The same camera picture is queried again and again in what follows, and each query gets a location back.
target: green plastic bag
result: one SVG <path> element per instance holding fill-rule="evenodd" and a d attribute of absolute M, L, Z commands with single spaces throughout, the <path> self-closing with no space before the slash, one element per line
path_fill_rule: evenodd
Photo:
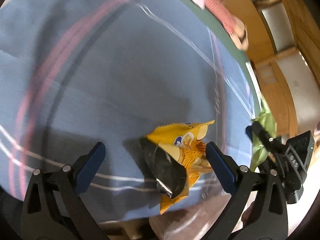
<path fill-rule="evenodd" d="M 277 123 L 273 118 L 270 108 L 263 95 L 261 95 L 261 108 L 260 114 L 256 119 L 253 119 L 252 122 L 258 121 L 261 126 L 271 135 L 271 137 L 275 138 L 277 135 Z M 252 138 L 252 152 L 253 154 L 250 170 L 254 172 L 255 169 L 266 160 L 269 154 L 256 135 L 253 135 Z"/>

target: blue plastic part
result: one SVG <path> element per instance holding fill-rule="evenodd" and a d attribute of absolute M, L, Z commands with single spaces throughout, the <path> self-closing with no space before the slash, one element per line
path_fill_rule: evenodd
<path fill-rule="evenodd" d="M 77 196 L 87 191 L 105 157 L 105 145 L 103 143 L 97 144 L 89 154 L 84 166 L 77 174 L 75 187 L 75 193 Z"/>
<path fill-rule="evenodd" d="M 206 157 L 209 161 L 214 173 L 217 175 L 225 192 L 230 193 L 232 196 L 236 193 L 236 175 L 230 169 L 224 160 L 223 153 L 215 147 L 212 142 L 207 144 Z"/>

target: silver screw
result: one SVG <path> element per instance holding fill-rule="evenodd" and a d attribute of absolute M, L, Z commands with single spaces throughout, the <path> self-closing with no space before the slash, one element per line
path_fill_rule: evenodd
<path fill-rule="evenodd" d="M 71 170 L 71 166 L 70 166 L 70 165 L 65 165 L 65 166 L 62 167 L 62 170 L 63 170 L 64 172 L 68 172 L 68 171 Z"/>
<path fill-rule="evenodd" d="M 278 172 L 276 170 L 274 170 L 274 169 L 272 169 L 270 171 L 270 173 L 271 173 L 272 176 L 276 176 L 278 174 Z"/>
<path fill-rule="evenodd" d="M 241 165 L 240 166 L 240 170 L 242 171 L 242 172 L 248 172 L 248 167 L 247 166 L 245 166 L 245 165 Z"/>
<path fill-rule="evenodd" d="M 40 174 L 40 172 L 41 172 L 41 171 L 40 171 L 39 169 L 36 169 L 36 170 L 33 171 L 33 175 L 36 175 L 36 176 L 37 176 L 37 175 Z"/>

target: white wall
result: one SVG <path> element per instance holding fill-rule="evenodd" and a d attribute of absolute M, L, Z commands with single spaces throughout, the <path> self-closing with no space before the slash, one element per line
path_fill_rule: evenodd
<path fill-rule="evenodd" d="M 298 132 L 313 131 L 320 121 L 320 91 L 316 80 L 300 54 L 277 61 L 292 94 L 298 120 Z"/>

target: black plastic wrapper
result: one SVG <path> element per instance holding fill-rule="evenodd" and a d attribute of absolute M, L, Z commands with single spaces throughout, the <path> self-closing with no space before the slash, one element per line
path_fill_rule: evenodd
<path fill-rule="evenodd" d="M 186 169 L 147 138 L 141 138 L 140 145 L 143 156 L 156 178 L 158 191 L 172 199 L 177 197 L 186 186 Z"/>

